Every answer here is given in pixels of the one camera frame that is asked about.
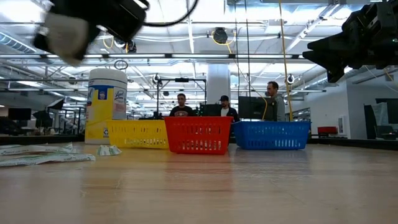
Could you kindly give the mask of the disinfecting wipes canister white lid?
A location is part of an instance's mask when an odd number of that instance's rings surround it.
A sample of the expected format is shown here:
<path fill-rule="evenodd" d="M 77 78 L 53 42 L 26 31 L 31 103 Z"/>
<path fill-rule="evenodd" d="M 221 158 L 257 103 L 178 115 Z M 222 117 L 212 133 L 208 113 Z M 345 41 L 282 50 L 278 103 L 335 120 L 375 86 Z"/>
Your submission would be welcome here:
<path fill-rule="evenodd" d="M 86 100 L 85 143 L 109 144 L 108 120 L 126 119 L 127 75 L 120 70 L 90 71 Z"/>

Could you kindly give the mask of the small black monitor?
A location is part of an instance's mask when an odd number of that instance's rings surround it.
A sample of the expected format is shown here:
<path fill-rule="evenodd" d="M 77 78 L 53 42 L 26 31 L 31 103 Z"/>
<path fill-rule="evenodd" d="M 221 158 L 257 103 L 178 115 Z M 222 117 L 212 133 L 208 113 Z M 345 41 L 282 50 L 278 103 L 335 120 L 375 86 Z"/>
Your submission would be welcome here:
<path fill-rule="evenodd" d="M 219 104 L 201 104 L 198 114 L 200 116 L 220 116 L 221 109 Z"/>

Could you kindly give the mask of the blue plastic basket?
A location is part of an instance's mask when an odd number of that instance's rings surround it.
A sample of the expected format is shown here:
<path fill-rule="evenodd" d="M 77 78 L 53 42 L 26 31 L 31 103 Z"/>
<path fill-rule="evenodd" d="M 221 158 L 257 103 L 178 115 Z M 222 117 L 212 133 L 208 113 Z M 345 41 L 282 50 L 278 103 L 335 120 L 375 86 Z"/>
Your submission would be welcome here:
<path fill-rule="evenodd" d="M 240 121 L 233 124 L 236 144 L 245 150 L 305 149 L 308 121 Z"/>

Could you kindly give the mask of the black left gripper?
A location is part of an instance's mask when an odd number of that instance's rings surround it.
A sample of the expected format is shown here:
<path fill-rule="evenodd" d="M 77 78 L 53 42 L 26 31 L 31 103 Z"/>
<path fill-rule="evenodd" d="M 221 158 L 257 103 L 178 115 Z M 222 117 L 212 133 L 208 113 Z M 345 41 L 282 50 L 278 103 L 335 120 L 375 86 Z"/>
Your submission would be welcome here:
<path fill-rule="evenodd" d="M 101 22 L 100 14 L 106 11 L 108 0 L 50 0 L 50 2 L 52 5 L 47 11 L 47 17 L 51 14 L 76 17 L 88 23 L 82 25 L 81 60 L 84 60 L 89 46 L 101 32 L 98 28 Z M 40 33 L 40 28 L 35 30 L 33 45 L 37 49 L 47 51 L 47 41 L 45 36 Z"/>

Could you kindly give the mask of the dark wall screen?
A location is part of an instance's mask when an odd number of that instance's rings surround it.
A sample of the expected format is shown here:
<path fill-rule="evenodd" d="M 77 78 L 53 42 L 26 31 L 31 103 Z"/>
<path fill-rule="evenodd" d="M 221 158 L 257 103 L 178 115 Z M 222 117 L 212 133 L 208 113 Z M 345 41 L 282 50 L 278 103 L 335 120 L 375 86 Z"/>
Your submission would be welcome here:
<path fill-rule="evenodd" d="M 398 141 L 398 99 L 377 98 L 364 114 L 368 139 Z"/>

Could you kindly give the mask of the green-striped bandage packet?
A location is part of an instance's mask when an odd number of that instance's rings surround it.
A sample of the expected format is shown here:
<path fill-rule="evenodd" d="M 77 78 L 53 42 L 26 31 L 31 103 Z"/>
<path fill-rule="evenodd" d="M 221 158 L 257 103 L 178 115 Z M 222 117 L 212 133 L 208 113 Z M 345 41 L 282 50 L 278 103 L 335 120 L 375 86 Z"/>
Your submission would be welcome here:
<path fill-rule="evenodd" d="M 81 162 L 95 161 L 96 157 L 92 154 L 79 153 L 52 153 L 38 156 L 15 157 L 0 161 L 0 167 L 12 166 L 34 166 L 47 162 Z"/>
<path fill-rule="evenodd" d="M 98 156 L 116 156 L 120 153 L 122 153 L 122 151 L 115 145 L 113 146 L 100 145 L 100 147 L 97 150 Z"/>
<path fill-rule="evenodd" d="M 73 144 L 70 142 L 64 146 L 49 146 L 49 145 L 6 145 L 0 146 L 0 156 L 11 156 L 19 154 L 32 153 L 51 153 L 51 152 L 75 152 Z"/>

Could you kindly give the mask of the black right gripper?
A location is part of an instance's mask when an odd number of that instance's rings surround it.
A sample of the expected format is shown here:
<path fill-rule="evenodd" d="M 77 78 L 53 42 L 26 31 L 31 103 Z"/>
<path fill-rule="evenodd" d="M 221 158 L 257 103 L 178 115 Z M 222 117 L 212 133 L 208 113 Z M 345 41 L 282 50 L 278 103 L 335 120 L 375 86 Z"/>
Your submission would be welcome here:
<path fill-rule="evenodd" d="M 336 83 L 347 66 L 398 65 L 398 0 L 383 0 L 350 14 L 338 34 L 307 44 L 302 56 L 326 70 Z"/>

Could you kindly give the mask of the white square column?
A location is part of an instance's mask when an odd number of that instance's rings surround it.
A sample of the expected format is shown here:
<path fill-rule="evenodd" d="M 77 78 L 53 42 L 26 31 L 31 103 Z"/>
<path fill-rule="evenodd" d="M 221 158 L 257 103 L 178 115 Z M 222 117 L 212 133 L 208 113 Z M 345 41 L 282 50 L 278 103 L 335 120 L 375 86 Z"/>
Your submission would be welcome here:
<path fill-rule="evenodd" d="M 209 64 L 206 75 L 206 102 L 218 104 L 223 95 L 230 97 L 230 70 L 228 64 Z"/>

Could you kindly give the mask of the red plastic basket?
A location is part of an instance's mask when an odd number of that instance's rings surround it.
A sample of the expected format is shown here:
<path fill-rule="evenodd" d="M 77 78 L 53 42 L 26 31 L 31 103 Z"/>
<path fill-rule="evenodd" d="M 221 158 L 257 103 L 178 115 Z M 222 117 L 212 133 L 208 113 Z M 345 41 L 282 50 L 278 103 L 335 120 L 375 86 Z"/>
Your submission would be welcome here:
<path fill-rule="evenodd" d="M 230 116 L 166 117 L 169 150 L 176 154 L 223 155 L 229 145 Z"/>

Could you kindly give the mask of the alcohol wipe packet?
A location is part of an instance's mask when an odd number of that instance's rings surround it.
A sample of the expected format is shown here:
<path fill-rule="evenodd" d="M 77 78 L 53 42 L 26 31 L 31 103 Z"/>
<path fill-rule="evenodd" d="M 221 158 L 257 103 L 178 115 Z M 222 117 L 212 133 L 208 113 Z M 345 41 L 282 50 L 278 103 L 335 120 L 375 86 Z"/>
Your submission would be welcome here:
<path fill-rule="evenodd" d="M 48 12 L 44 22 L 49 49 L 65 63 L 81 64 L 89 44 L 89 23 L 76 17 Z"/>

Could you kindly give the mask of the yellow plastic basket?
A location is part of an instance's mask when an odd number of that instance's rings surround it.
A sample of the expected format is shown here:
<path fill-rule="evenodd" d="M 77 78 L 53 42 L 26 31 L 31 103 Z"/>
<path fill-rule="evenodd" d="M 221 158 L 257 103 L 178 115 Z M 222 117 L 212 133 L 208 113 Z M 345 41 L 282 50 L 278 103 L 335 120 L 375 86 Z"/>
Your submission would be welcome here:
<path fill-rule="evenodd" d="M 110 145 L 118 148 L 168 149 L 163 120 L 108 120 Z"/>

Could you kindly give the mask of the black gantry frame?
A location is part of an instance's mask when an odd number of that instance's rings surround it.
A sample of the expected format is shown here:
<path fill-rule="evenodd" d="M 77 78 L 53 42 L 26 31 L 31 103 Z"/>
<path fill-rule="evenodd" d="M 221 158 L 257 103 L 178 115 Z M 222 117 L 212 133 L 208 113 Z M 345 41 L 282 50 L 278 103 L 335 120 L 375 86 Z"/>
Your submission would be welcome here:
<path fill-rule="evenodd" d="M 205 103 L 207 101 L 206 96 L 207 96 L 207 80 L 206 79 L 198 79 L 198 78 L 157 78 L 157 83 L 156 83 L 156 113 L 159 115 L 159 96 L 160 96 L 160 82 L 166 81 L 165 84 L 162 85 L 162 87 L 166 87 L 169 82 L 177 82 L 177 83 L 188 83 L 188 82 L 194 82 L 196 83 L 200 88 L 202 88 L 198 82 L 203 82 L 204 83 L 204 88 L 202 90 L 205 92 Z"/>

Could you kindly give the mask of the black background monitor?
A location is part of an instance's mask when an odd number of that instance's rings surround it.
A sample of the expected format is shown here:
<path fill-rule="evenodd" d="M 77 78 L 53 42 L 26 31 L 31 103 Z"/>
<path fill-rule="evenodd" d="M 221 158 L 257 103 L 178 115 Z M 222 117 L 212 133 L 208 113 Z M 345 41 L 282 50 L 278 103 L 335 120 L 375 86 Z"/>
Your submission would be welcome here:
<path fill-rule="evenodd" d="M 28 121 L 31 119 L 32 110 L 30 108 L 9 108 L 8 118 L 13 121 Z"/>

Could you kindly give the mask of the red bin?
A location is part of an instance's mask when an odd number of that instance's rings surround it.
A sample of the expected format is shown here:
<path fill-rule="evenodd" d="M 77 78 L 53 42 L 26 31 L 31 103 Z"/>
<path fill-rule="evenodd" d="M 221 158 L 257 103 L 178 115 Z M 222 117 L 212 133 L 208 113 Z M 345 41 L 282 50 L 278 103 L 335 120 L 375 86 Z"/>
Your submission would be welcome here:
<path fill-rule="evenodd" d="M 338 128 L 336 126 L 319 126 L 317 128 L 318 135 L 336 135 L 338 134 Z"/>

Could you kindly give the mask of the person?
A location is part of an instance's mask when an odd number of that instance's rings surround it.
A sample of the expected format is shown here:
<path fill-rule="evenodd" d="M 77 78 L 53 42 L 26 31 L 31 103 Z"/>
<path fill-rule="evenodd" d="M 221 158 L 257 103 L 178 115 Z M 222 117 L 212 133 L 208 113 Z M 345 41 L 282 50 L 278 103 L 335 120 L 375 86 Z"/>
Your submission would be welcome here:
<path fill-rule="evenodd" d="M 267 94 L 276 102 L 276 118 L 277 121 L 286 121 L 285 119 L 285 102 L 281 94 L 278 93 L 279 85 L 275 81 L 269 81 L 267 84 Z"/>
<path fill-rule="evenodd" d="M 233 117 L 233 122 L 236 123 L 240 121 L 238 112 L 231 107 L 230 102 L 229 102 L 229 97 L 226 95 L 222 95 L 220 98 L 221 101 L 221 110 L 220 110 L 220 116 L 230 116 Z"/>
<path fill-rule="evenodd" d="M 186 96 L 183 93 L 178 94 L 177 99 L 178 105 L 171 110 L 169 116 L 196 116 L 194 110 L 185 104 Z"/>

